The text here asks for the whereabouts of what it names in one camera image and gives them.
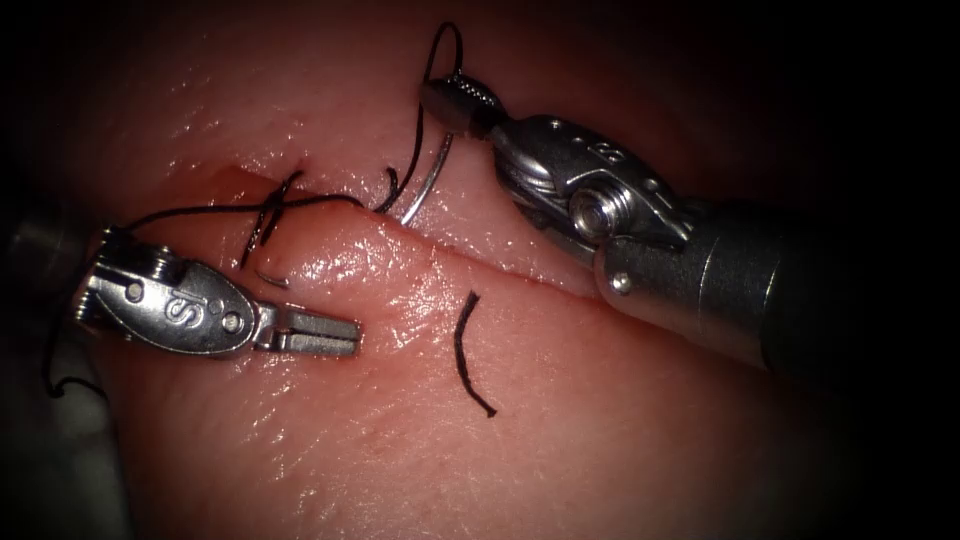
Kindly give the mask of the left arm needle driver jaw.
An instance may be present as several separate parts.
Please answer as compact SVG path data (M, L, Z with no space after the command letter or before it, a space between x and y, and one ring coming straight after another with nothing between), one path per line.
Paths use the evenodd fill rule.
M345 338L336 338L322 335L300 333L275 334L270 340L256 342L255 350L320 355L320 356L352 356L358 349L359 342Z
M334 339L359 339L360 325L353 321L323 315L293 304L257 303L258 314L268 329L284 334L303 334Z

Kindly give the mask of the right arm needle driver jaw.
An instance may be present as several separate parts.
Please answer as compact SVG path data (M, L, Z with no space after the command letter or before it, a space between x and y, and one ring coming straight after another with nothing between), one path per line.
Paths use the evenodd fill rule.
M449 132L474 139L485 139L497 125L508 120L502 109L481 107L473 112L455 111L450 102L449 77L433 78L421 84L420 103L424 110Z
M452 75L447 79L450 85L450 102L455 111L473 112L481 107L502 109L502 102L487 85L465 75Z

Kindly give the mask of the right arm needle driver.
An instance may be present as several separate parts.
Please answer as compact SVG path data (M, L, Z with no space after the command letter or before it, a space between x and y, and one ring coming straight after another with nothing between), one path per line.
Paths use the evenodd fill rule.
M532 226L584 266L618 236L683 248L692 215L623 145L566 119L508 119L489 133L497 178Z

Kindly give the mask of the left arm needle driver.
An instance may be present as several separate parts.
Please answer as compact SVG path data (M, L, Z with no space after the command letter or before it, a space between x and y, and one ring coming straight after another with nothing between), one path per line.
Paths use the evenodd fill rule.
M182 355L249 346L257 312L248 293L206 263L118 227L103 232L74 319Z

